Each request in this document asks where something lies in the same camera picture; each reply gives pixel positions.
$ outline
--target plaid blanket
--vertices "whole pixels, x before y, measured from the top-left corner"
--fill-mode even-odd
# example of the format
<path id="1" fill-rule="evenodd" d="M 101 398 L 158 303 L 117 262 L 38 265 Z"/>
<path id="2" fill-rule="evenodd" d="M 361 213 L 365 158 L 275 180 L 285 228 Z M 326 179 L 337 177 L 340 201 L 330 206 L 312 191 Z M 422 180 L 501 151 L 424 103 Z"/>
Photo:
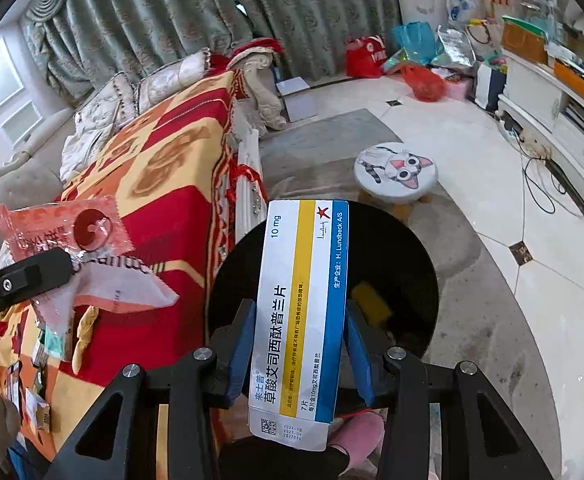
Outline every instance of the plaid blanket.
<path id="1" fill-rule="evenodd" d="M 141 258 L 178 295 L 172 307 L 135 314 L 76 309 L 79 332 L 91 332 L 78 374 L 50 358 L 45 399 L 51 432 L 22 413 L 21 433 L 52 460 L 70 432 L 126 364 L 152 369 L 176 362 L 206 341 L 206 303 L 230 239 L 223 202 L 233 153 L 227 140 L 234 98 L 245 97 L 240 71 L 203 79 L 139 116 L 106 145 L 98 160 L 64 190 L 62 200 L 111 194 Z M 21 394 L 32 387 L 31 355 L 38 329 L 29 303 L 0 320 L 0 391 L 6 369 L 21 361 Z M 166 409 L 162 409 L 159 478 L 166 471 Z"/>

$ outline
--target gray rug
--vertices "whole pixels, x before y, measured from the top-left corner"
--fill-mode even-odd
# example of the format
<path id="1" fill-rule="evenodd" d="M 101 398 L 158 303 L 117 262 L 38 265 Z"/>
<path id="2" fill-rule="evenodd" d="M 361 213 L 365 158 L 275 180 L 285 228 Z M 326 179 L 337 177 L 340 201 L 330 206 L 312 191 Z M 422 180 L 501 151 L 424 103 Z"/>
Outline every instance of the gray rug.
<path id="1" fill-rule="evenodd" d="M 357 200 L 356 156 L 396 140 L 367 110 L 268 134 L 260 140 L 268 194 L 272 200 Z M 427 249 L 440 288 L 437 327 L 424 360 L 447 367 L 466 359 L 477 363 L 559 478 L 561 446 L 550 383 L 501 271 L 441 186 L 431 203 L 416 204 L 408 226 Z M 434 445 L 436 462 L 437 451 Z"/>

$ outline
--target stool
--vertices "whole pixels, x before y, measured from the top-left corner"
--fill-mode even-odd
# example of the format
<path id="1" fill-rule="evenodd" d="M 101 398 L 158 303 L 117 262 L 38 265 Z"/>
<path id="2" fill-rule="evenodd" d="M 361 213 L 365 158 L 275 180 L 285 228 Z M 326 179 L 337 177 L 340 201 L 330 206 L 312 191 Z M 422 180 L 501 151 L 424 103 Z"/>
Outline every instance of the stool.
<path id="1" fill-rule="evenodd" d="M 438 181 L 437 165 L 430 158 L 414 153 L 402 142 L 383 142 L 361 152 L 354 164 L 354 177 L 364 194 L 393 204 L 392 214 L 406 223 L 417 200 L 427 196 Z"/>

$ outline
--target screw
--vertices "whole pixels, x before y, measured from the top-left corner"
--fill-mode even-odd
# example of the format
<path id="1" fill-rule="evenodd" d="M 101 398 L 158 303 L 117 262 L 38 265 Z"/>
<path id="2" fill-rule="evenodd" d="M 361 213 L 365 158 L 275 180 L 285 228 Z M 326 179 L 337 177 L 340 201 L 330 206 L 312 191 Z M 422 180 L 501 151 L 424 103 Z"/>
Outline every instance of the screw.
<path id="1" fill-rule="evenodd" d="M 461 371 L 467 375 L 474 375 L 477 373 L 477 371 L 479 371 L 479 368 L 477 368 L 472 361 L 463 361 L 459 365 L 459 368 L 461 368 Z"/>
<path id="2" fill-rule="evenodd" d="M 138 373 L 141 371 L 141 367 L 139 365 L 128 365 L 123 368 L 123 376 L 127 377 L 136 377 Z"/>
<path id="3" fill-rule="evenodd" d="M 403 350 L 400 346 L 393 346 L 387 351 L 387 356 L 390 359 L 394 359 L 396 361 L 400 361 L 401 359 L 405 359 L 405 356 L 408 355 L 408 352 Z"/>
<path id="4" fill-rule="evenodd" d="M 207 361 L 212 357 L 212 351 L 207 346 L 203 346 L 201 348 L 197 348 L 194 351 L 194 358 L 197 361 Z"/>

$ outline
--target green patterned curtain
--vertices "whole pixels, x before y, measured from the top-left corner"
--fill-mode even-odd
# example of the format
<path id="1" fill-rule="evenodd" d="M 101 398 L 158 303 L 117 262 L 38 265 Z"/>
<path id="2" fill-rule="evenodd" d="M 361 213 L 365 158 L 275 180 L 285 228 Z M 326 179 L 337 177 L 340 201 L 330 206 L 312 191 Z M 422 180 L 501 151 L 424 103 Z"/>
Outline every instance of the green patterned curtain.
<path id="1" fill-rule="evenodd" d="M 277 38 L 292 75 L 310 79 L 345 69 L 345 44 L 400 22 L 398 0 L 239 0 L 263 36 Z"/>
<path id="2" fill-rule="evenodd" d="M 233 0 L 66 0 L 21 28 L 45 80 L 71 103 L 121 70 L 137 82 L 203 47 L 225 55 L 252 38 Z"/>

